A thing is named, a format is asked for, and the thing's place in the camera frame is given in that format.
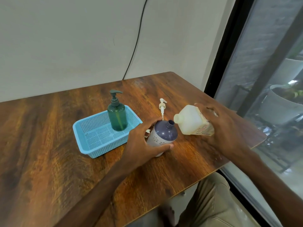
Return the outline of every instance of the green pump bottle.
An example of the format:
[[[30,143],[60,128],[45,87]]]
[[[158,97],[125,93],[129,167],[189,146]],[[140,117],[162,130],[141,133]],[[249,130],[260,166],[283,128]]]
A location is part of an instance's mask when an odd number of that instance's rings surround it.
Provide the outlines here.
[[[107,108],[109,120],[114,130],[123,131],[127,127],[125,106],[116,98],[116,93],[123,92],[117,90],[110,90],[109,92],[112,94],[112,103]]]

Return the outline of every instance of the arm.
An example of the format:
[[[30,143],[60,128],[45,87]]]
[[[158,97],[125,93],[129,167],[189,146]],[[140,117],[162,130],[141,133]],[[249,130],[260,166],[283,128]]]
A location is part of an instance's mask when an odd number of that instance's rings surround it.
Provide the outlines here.
[[[212,105],[206,107],[197,103],[195,106],[215,129],[214,135],[202,136],[203,141],[231,160],[251,179],[283,226],[303,226],[302,199],[262,162],[258,154],[248,148],[233,120]]]
[[[173,144],[165,144],[158,147],[147,145],[144,139],[145,131],[158,120],[162,120],[162,117],[139,124],[130,131],[121,159],[113,165],[105,177],[55,227],[95,226],[109,205],[114,191],[127,175],[151,158],[173,147]]]

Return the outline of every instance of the wooden table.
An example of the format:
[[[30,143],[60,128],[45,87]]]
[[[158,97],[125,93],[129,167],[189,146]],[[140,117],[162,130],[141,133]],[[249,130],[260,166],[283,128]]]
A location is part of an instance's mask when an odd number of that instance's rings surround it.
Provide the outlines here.
[[[0,103],[0,226],[53,226],[104,177],[125,145],[96,159],[79,152],[72,125],[107,109],[109,90],[123,91],[120,102],[145,121],[165,119],[187,104],[213,103],[198,88],[172,72],[99,84]],[[234,112],[250,147],[265,135]],[[123,226],[216,171],[228,162],[199,139],[179,136],[175,147],[136,169],[116,190],[97,226]]]

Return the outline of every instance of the hand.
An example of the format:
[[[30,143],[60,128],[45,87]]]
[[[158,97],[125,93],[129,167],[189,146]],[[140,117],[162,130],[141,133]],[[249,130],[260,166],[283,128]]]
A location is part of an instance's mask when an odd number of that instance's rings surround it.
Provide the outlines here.
[[[162,117],[152,118],[139,124],[135,129],[129,132],[128,141],[120,159],[120,161],[126,165],[125,168],[129,170],[129,173],[151,158],[174,146],[171,143],[154,147],[146,143],[144,138],[145,131],[159,120],[162,120]]]
[[[247,144],[240,136],[234,121],[225,111],[213,105],[204,106],[201,103],[195,103],[195,106],[214,126],[214,134],[212,136],[201,135],[203,141],[231,161],[237,160],[237,157],[243,156],[249,150]]]

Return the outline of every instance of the potted plant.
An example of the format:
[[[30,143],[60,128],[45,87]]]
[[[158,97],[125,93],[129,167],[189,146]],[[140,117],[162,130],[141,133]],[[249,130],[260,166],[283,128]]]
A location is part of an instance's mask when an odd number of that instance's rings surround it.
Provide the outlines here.
[[[271,85],[259,116],[271,124],[283,124],[303,113],[303,82]]]
[[[271,84],[287,84],[292,81],[303,69],[303,39],[291,50],[290,56],[286,58],[271,80]]]

